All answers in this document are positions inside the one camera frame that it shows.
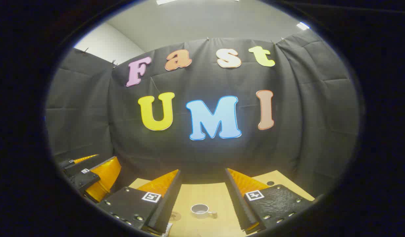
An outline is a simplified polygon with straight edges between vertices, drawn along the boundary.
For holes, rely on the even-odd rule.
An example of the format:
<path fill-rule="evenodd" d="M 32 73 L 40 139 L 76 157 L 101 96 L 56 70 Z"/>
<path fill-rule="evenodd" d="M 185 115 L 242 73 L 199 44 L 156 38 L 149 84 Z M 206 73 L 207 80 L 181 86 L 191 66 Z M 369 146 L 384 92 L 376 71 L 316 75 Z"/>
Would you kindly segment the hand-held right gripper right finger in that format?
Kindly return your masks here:
<path fill-rule="evenodd" d="M 315 203 L 282 184 L 269 186 L 229 168 L 225 177 L 240 228 L 246 234 L 277 228 Z"/>

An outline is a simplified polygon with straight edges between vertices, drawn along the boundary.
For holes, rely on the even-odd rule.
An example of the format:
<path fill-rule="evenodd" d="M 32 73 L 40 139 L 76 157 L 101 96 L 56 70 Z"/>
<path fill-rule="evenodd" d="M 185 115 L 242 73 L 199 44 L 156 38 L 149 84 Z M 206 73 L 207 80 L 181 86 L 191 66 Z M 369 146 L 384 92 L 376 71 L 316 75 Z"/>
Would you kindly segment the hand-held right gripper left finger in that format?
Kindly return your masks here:
<path fill-rule="evenodd" d="M 181 184 L 181 171 L 171 171 L 139 188 L 124 187 L 104 198 L 98 207 L 135 229 L 162 235 L 168 229 Z"/>

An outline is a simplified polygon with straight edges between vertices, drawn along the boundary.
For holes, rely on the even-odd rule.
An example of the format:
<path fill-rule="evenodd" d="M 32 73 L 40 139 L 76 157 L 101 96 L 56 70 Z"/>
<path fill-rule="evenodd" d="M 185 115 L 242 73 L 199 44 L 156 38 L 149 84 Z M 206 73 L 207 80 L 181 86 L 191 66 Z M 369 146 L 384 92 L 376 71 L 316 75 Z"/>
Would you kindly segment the white cup with wooden handle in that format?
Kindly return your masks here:
<path fill-rule="evenodd" d="M 218 218 L 217 212 L 211 211 L 209 206 L 205 204 L 195 204 L 190 208 L 190 211 L 197 219 L 206 219 L 208 217 L 212 219 Z"/>

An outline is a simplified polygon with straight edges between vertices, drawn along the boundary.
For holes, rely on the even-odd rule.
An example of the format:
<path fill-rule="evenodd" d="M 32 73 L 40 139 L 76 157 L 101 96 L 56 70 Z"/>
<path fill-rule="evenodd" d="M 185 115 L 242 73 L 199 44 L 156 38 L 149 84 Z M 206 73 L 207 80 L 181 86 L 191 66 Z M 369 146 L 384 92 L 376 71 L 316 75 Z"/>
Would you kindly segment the light wooden desktop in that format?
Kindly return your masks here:
<path fill-rule="evenodd" d="M 190 211 L 195 204 L 208 205 L 218 214 L 197 219 Z M 246 237 L 240 224 L 224 182 L 213 184 L 182 184 L 173 211 L 181 214 L 181 219 L 173 223 L 169 237 Z"/>

